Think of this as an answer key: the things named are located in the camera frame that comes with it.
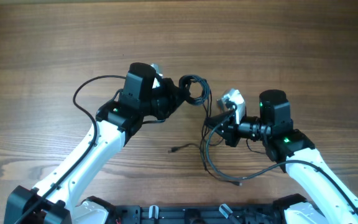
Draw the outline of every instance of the wood grain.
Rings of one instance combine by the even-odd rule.
[[[358,1],[0,6],[0,223],[9,193],[45,177],[89,129],[71,103],[76,88],[98,75],[125,75],[132,62],[158,63],[175,83],[187,73],[205,77],[214,98],[238,88],[254,115],[260,92],[286,91],[295,127],[358,195]],[[122,84],[96,81],[78,101],[95,112]],[[202,122],[202,108],[184,104],[166,123],[145,125],[83,198],[182,205],[306,195],[278,169],[235,187],[210,178],[195,148],[167,154],[198,142]],[[212,157],[233,175],[272,164],[244,142],[216,147]]]

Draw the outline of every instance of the tabletop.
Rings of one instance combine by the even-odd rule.
[[[295,128],[358,196],[358,1],[149,1],[0,6],[0,223],[7,196],[30,189],[83,139],[91,122],[72,104],[99,75],[157,63],[177,84],[207,79],[216,99],[236,88],[249,115],[259,94],[287,93]],[[78,102],[92,114],[122,80],[90,83]],[[192,95],[200,88],[194,85]],[[213,114],[219,111],[213,105]],[[146,124],[102,168],[82,198],[115,205],[270,203],[306,192],[280,169],[242,187],[211,178],[198,149],[204,111],[184,103]],[[263,151],[259,142],[254,150]],[[216,165],[249,175],[273,164],[245,141],[211,149]]]

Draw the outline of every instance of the wooden surface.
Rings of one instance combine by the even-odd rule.
[[[89,130],[71,102],[84,81],[125,75],[130,63],[158,63],[166,77],[205,77],[214,98],[238,88],[248,113],[278,88],[295,127],[358,196],[358,1],[115,2],[0,6],[0,223],[7,196],[51,172]],[[87,86],[79,103],[94,113],[122,80]],[[201,107],[184,104],[164,124],[145,125],[86,189],[116,205],[264,203],[306,195],[276,169],[242,187],[203,170]],[[261,143],[253,143],[262,150]],[[272,162],[219,146],[224,171],[247,175]]]

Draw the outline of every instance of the wooden table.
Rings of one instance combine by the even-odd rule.
[[[89,130],[89,119],[71,102],[77,87],[98,75],[125,75],[132,62],[158,63],[175,83],[187,73],[205,77],[214,98],[237,88],[255,116],[259,93],[286,91],[295,127],[358,195],[358,1],[0,6],[0,223],[11,191],[31,188]],[[78,101],[94,114],[122,85],[96,81]],[[199,141],[203,116],[202,107],[185,103],[164,124],[142,127],[83,198],[217,205],[306,195],[280,169],[236,187],[212,179],[195,147],[168,154],[172,146]],[[259,142],[252,147],[263,150]],[[211,153],[232,175],[272,164],[244,141]]]

